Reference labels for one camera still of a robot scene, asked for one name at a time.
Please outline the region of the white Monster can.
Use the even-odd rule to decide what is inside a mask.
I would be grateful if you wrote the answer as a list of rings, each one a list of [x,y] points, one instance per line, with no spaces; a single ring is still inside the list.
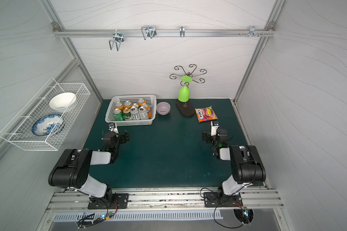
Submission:
[[[135,106],[130,108],[131,118],[132,120],[140,120],[139,109]]]
[[[147,112],[147,109],[145,107],[143,107],[143,106],[139,107],[138,113],[139,113],[141,120],[148,120],[149,119],[148,112]]]

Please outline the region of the white plastic basket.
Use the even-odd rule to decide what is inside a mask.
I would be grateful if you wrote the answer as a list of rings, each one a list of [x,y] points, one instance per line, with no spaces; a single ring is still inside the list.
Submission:
[[[126,101],[130,101],[131,103],[137,103],[138,99],[144,99],[147,105],[151,109],[152,117],[147,120],[124,120],[117,121],[114,117],[113,111],[115,110],[115,103],[121,102],[125,103]],[[137,94],[137,95],[119,95],[114,96],[108,106],[105,121],[107,123],[115,123],[119,126],[142,126],[142,125],[151,125],[153,120],[156,117],[156,106],[157,106],[157,97],[153,94]]]

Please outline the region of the orange Fanta can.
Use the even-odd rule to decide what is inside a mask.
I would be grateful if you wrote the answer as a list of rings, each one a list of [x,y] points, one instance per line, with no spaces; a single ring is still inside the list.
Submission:
[[[138,104],[139,106],[142,106],[142,105],[145,104],[145,103],[146,103],[146,100],[143,99],[143,98],[139,98],[138,101],[137,101],[137,104]]]

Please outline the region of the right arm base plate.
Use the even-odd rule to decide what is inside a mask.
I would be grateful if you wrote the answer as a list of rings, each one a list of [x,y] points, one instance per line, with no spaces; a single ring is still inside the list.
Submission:
[[[217,192],[204,192],[204,206],[206,208],[241,208],[243,201],[240,195],[221,195]]]

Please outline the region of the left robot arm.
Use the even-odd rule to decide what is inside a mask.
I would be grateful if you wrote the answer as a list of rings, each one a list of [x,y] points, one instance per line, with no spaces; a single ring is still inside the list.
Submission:
[[[109,186],[93,178],[91,166],[114,164],[119,157],[119,148],[130,140],[127,131],[120,134],[107,132],[102,138],[100,151],[92,149],[66,149],[60,156],[48,177],[48,184],[53,187],[79,191],[92,198],[112,201]]]

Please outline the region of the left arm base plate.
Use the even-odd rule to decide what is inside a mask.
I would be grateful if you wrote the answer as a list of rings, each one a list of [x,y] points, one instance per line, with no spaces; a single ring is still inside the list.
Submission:
[[[126,209],[128,204],[128,193],[106,194],[102,198],[90,196],[88,209]]]

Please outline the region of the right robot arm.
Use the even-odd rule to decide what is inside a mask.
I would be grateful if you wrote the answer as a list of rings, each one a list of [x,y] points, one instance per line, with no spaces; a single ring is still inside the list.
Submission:
[[[266,180],[265,167],[254,145],[229,145],[227,131],[219,127],[203,131],[201,138],[213,145],[213,156],[230,162],[231,175],[218,188],[219,197],[235,196],[242,189]]]

